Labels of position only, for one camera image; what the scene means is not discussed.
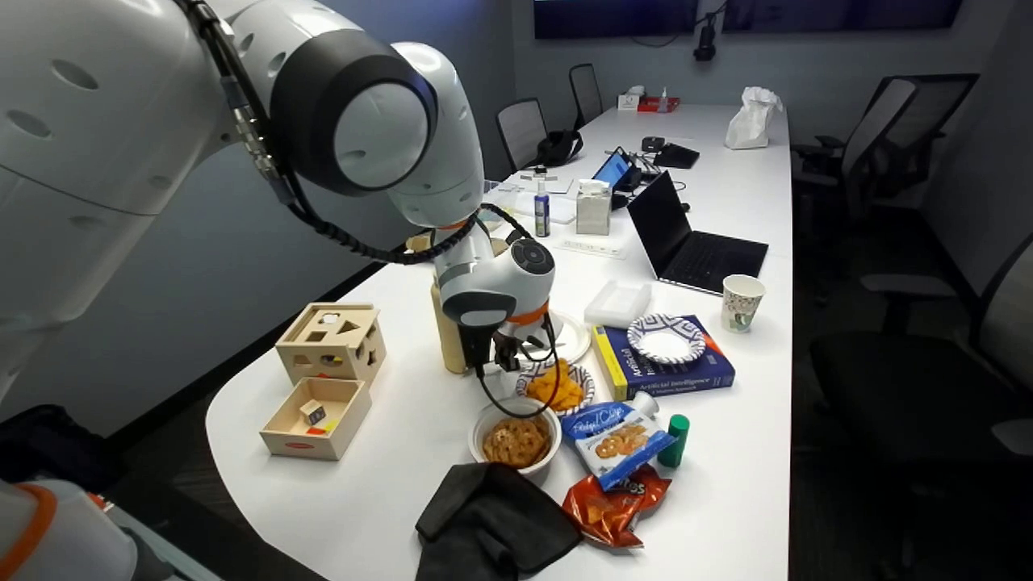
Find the white cup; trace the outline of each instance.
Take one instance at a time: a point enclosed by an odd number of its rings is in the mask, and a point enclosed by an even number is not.
[[[729,274],[723,277],[723,319],[729,328],[748,329],[756,310],[761,306],[766,286],[748,274]]]

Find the white bowl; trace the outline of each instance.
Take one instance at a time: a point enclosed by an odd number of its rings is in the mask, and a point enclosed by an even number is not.
[[[507,411],[512,411],[512,415],[533,415],[533,411],[541,407],[541,404],[533,400],[533,399],[504,399],[500,404],[504,404]],[[500,420],[507,420],[507,415],[497,411],[495,404],[489,404],[489,407],[481,411],[481,418],[475,420],[475,427],[472,427],[472,434],[469,434],[469,449],[472,449],[472,456],[475,456],[478,463],[489,463],[481,443],[483,443],[483,434],[495,431]],[[536,465],[520,467],[520,475],[527,475],[527,479],[533,479],[533,480],[540,480],[540,479],[547,475],[550,463],[555,459],[555,453],[557,453],[557,446],[561,446],[557,418],[547,407],[547,411],[540,415],[540,420],[547,424],[550,449],[547,449],[547,456],[541,456]]]

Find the wall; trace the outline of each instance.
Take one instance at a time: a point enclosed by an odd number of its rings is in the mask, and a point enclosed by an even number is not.
[[[512,94],[509,11],[497,0],[331,7],[382,38],[424,38],[453,54],[481,119]],[[409,233],[385,201],[316,187],[310,197],[364,243],[397,246]],[[238,150],[220,152],[189,176],[94,310],[24,372],[0,420],[62,404],[87,431],[117,434],[364,266],[300,226]]]
[[[684,102],[740,103],[744,89],[761,85],[789,103],[795,139],[847,135],[883,75],[980,70],[1009,3],[965,0],[948,33],[723,36],[718,61],[696,65],[690,58],[696,38],[658,48],[633,38],[536,44],[533,3],[520,0],[512,3],[518,94],[541,96],[550,127],[566,127],[576,119],[566,70],[576,61],[595,61],[608,102],[628,85],[645,85],[645,91],[667,89]]]
[[[1033,233],[1030,30],[1033,3],[1016,3],[925,197],[933,233],[975,291]]]

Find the floor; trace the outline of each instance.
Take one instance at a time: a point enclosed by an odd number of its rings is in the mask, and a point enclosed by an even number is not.
[[[809,376],[806,342],[837,329],[879,329],[882,302],[858,288],[858,274],[907,269],[936,273],[921,235],[851,233],[837,246],[798,246],[798,364],[795,364],[795,581],[1016,581],[1033,578],[1024,545],[1001,540],[1001,506],[987,499],[925,494],[916,531],[916,572],[902,576],[902,510],[893,480],[868,463],[822,407]],[[965,328],[958,304],[921,310],[914,329],[957,336]],[[224,578],[316,578],[267,549],[225,499],[212,473],[204,415],[212,392],[248,362],[243,352],[211,378],[197,382],[166,415],[136,434],[117,436],[127,453],[127,479],[110,499],[147,522],[167,543]]]

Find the conference table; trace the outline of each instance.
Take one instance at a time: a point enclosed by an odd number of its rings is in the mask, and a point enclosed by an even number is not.
[[[789,578],[790,503],[790,150],[789,119],[770,127],[770,146],[729,152],[725,124],[736,106],[689,103],[670,113],[618,113],[580,131],[583,150],[552,169],[547,191],[561,207],[567,183],[590,179],[611,150],[639,152],[641,135],[702,152],[690,172],[675,172],[678,197],[690,205],[695,229],[767,243],[761,266],[766,299],[748,329],[721,316],[721,293],[654,281],[626,211],[611,219],[611,235],[577,235],[555,215],[552,314],[567,329],[583,329],[583,306],[608,281],[645,281],[650,314],[695,314],[736,364],[736,384],[721,392],[658,399],[658,418],[690,418],[682,467],[661,506],[633,532],[641,549],[611,551],[580,543],[536,578],[541,581],[780,581]],[[527,216],[527,183],[512,176],[489,201]],[[277,352],[264,352],[212,399],[208,441],[220,479],[277,551],[322,578],[394,581],[421,566],[416,519],[453,465],[472,463],[469,431],[489,399],[472,376],[449,376],[428,304],[428,266],[386,266],[342,304],[373,304],[386,358],[372,382],[372,411],[339,463],[270,456],[262,427],[291,395]],[[596,400],[611,399],[595,349],[577,364],[590,376]],[[540,487],[561,500],[589,473],[561,446]]]

